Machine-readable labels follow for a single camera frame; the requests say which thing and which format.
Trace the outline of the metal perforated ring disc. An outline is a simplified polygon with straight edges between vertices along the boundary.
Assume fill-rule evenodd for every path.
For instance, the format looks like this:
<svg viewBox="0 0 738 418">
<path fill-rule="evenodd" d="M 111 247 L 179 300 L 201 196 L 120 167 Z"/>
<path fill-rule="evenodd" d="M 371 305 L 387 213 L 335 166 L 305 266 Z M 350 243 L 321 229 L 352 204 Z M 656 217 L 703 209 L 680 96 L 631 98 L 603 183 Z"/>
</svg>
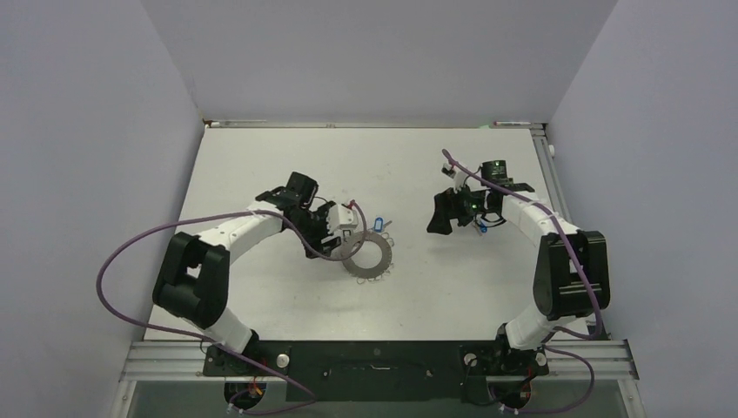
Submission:
<svg viewBox="0 0 738 418">
<path fill-rule="evenodd" d="M 342 265 L 359 285 L 379 282 L 393 268 L 394 240 L 388 233 L 369 232 L 359 246 L 360 238 L 361 234 L 355 233 L 341 246 Z"/>
</svg>

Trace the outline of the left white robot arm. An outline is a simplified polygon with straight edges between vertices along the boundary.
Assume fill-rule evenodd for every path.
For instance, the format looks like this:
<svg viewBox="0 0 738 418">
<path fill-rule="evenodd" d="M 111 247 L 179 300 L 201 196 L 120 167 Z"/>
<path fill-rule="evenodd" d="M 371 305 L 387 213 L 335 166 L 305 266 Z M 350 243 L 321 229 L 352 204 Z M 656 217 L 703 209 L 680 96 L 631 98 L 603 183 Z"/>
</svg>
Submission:
<svg viewBox="0 0 738 418">
<path fill-rule="evenodd" d="M 227 306 L 232 262 L 286 229 L 299 233 L 306 258 L 326 259 L 360 224 L 348 205 L 327 201 L 313 208 L 318 189 L 314 179 L 293 172 L 285 185 L 260 193 L 245 214 L 201 233 L 176 233 L 167 246 L 154 304 L 228 347 L 225 363 L 237 374 L 256 369 L 259 350 L 257 333 Z"/>
</svg>

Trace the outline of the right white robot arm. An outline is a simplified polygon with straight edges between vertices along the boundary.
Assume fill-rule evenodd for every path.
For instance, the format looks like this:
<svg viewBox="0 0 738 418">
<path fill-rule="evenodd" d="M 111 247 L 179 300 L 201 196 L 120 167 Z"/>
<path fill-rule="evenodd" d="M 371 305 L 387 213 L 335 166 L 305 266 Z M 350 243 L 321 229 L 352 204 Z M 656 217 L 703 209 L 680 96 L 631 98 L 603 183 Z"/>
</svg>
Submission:
<svg viewBox="0 0 738 418">
<path fill-rule="evenodd" d="M 583 340 L 601 336 L 602 311 L 611 300 L 603 234 L 565 220 L 532 186 L 509 177 L 504 160 L 484 162 L 473 172 L 449 158 L 441 171 L 453 186 L 434 196 L 428 233 L 448 235 L 456 226 L 480 224 L 495 214 L 499 225 L 515 226 L 537 251 L 533 302 L 502 325 L 503 341 L 491 351 L 494 366 L 516 371 L 526 362 L 526 350 L 557 333 Z"/>
</svg>

